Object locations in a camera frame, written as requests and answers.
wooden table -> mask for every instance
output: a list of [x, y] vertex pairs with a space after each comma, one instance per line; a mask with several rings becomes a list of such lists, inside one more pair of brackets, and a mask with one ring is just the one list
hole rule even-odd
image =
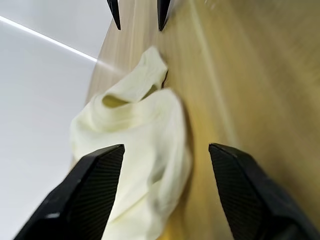
[[129, 73], [151, 45], [185, 106], [193, 172], [162, 240], [231, 240], [208, 144], [252, 154], [320, 228], [320, 3], [173, 1], [158, 32], [156, 0], [122, 0], [88, 99]]

wood grain surface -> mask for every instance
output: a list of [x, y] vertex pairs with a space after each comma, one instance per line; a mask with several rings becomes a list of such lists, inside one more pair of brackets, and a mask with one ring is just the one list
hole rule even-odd
[[88, 99], [154, 45], [165, 87], [181, 98], [192, 175], [161, 240], [231, 240], [208, 144], [253, 155], [320, 228], [320, 3], [314, 0], [171, 0], [158, 32], [156, 0], [121, 0]]

white wall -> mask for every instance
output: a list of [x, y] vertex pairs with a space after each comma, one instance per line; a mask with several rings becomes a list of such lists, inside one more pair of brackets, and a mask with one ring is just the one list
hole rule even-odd
[[107, 0], [0, 0], [0, 16], [94, 58], [112, 20]]
[[[0, 16], [4, 13], [1, 5], [6, 1], [0, 1]], [[36, 25], [43, 27], [40, 22], [37, 20]], [[100, 29], [96, 36], [104, 38], [107, 27]], [[75, 35], [80, 32], [85, 37], [77, 41]], [[100, 50], [100, 39], [90, 39], [89, 30], [70, 35], [58, 31], [57, 36], [60, 40], [70, 40], [71, 47], [87, 48], [89, 54]], [[69, 126], [85, 104], [94, 66], [94, 61], [0, 21], [1, 240], [15, 236], [43, 198], [69, 171]]]

cream cloth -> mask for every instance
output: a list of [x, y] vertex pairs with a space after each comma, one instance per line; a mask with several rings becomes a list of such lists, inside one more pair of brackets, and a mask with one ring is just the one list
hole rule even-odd
[[167, 66], [151, 47], [135, 69], [94, 96], [71, 123], [74, 158], [124, 144], [115, 201], [103, 240], [155, 240], [190, 173], [182, 105], [161, 89]]

crumpled towel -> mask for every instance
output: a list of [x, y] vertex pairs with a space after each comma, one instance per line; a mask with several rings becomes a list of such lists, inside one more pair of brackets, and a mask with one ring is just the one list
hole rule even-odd
[[178, 204], [191, 169], [182, 105], [161, 89], [167, 66], [156, 48], [71, 123], [78, 161], [97, 149], [124, 144], [125, 153], [103, 240], [155, 240]]

